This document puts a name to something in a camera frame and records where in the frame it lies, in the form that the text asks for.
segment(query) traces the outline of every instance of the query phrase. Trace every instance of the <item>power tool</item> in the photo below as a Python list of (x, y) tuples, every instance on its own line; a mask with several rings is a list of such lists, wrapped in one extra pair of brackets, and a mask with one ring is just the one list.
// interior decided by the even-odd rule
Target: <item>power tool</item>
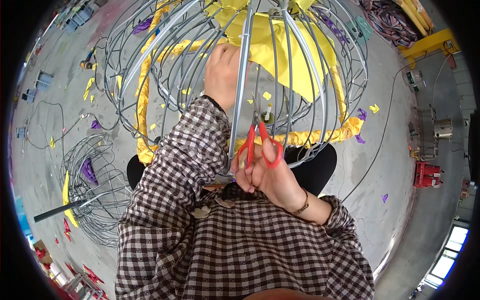
[(95, 51), (95, 47), (93, 47), (92, 50), (90, 50), (90, 52), (87, 54), (86, 59), (80, 62), (80, 68), (91, 69), (93, 67), (93, 64), (90, 62), (90, 59), (92, 58), (94, 51)]

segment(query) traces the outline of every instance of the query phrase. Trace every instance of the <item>plaid shirt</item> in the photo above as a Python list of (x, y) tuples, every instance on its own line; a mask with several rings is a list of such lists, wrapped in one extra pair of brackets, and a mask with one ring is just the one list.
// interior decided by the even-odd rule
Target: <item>plaid shirt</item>
[[(372, 299), (373, 277), (353, 219), (333, 197), (324, 226), (232, 188), (235, 206), (199, 199), (227, 162), (230, 124), (209, 100), (192, 101), (157, 150), (119, 227), (118, 299), (242, 299), (289, 288), (335, 299)], [(207, 205), (206, 218), (190, 212)]]

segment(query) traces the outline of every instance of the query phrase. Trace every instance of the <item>wrist bracelet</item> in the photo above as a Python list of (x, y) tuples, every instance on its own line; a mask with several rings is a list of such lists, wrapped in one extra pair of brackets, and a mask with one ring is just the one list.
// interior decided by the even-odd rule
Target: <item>wrist bracelet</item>
[(292, 213), (292, 215), (294, 216), (297, 216), (299, 214), (301, 214), (305, 209), (308, 208), (308, 193), (307, 193), (307, 190), (302, 188), (302, 190), (305, 192), (305, 196), (307, 196), (307, 199), (305, 200), (305, 204), (303, 205), (303, 207), (295, 212)]

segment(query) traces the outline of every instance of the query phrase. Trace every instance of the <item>red scissors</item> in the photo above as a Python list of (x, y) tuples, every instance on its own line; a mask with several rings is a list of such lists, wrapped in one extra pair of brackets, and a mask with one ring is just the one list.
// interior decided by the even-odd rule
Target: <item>red scissors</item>
[(253, 143), (255, 141), (256, 131), (258, 128), (258, 131), (260, 132), (260, 137), (262, 139), (262, 143), (265, 141), (265, 139), (270, 139), (270, 142), (274, 146), (276, 146), (276, 159), (273, 162), (269, 162), (262, 151), (262, 156), (265, 159), (265, 163), (267, 167), (275, 168), (276, 166), (278, 166), (281, 159), (283, 158), (283, 145), (277, 142), (276, 140), (274, 140), (273, 138), (271, 138), (270, 135), (268, 135), (267, 129), (265, 127), (265, 123), (260, 118), (260, 112), (258, 109), (257, 102), (255, 100), (255, 97), (253, 97), (253, 101), (254, 101), (254, 112), (253, 112), (252, 124), (250, 125), (250, 130), (248, 131), (247, 141), (245, 142), (245, 144), (242, 145), (242, 147), (238, 151), (237, 161), (239, 162), (239, 166), (240, 166), (240, 161), (239, 161), (240, 154), (245, 150), (245, 148), (248, 148), (247, 164), (245, 165), (245, 168), (250, 167), (250, 163), (252, 162), (252, 159), (253, 159)]

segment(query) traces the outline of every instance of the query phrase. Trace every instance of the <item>person's right hand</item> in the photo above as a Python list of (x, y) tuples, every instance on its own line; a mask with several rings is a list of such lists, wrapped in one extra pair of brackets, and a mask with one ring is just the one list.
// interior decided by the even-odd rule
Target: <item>person's right hand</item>
[(230, 171), (235, 174), (237, 184), (245, 191), (252, 193), (258, 187), (268, 199), (290, 213), (302, 208), (306, 201), (305, 192), (297, 183), (295, 175), (282, 159), (275, 168), (266, 166), (263, 154), (268, 161), (273, 162), (276, 151), (269, 139), (263, 145), (254, 144), (253, 159), (247, 169), (239, 169), (237, 155), (232, 160)]
[(219, 44), (213, 49), (205, 66), (205, 95), (213, 98), (225, 112), (237, 97), (239, 64), (240, 47)]

